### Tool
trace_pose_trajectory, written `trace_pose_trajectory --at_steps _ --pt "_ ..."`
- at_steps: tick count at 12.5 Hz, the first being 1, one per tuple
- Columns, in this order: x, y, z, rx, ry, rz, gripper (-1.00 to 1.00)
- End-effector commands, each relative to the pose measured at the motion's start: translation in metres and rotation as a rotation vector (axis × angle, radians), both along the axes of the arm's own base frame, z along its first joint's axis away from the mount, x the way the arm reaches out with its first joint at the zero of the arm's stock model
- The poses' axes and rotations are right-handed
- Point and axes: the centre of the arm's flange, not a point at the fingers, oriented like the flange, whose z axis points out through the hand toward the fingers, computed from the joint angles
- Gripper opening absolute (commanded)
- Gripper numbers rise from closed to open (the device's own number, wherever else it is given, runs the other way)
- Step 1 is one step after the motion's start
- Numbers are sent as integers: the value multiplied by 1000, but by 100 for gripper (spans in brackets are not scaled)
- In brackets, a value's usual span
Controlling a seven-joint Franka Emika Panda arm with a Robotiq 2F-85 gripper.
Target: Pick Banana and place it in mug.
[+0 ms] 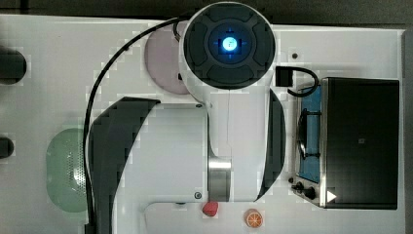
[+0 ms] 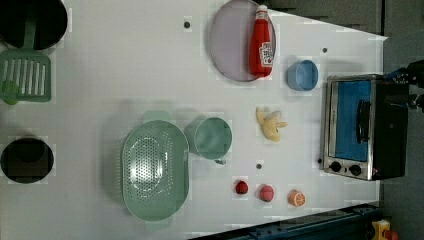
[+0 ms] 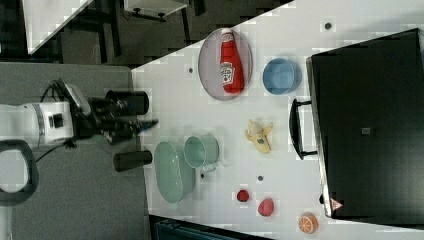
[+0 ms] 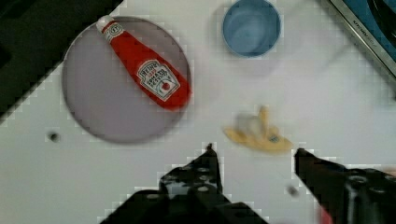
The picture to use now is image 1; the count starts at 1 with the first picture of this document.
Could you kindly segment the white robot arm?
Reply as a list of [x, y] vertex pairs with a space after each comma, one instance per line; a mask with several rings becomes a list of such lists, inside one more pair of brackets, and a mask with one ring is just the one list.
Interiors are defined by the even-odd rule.
[[215, 3], [189, 19], [178, 49], [191, 103], [123, 97], [88, 127], [86, 234], [146, 234], [155, 203], [253, 202], [282, 171], [267, 20], [241, 3]]

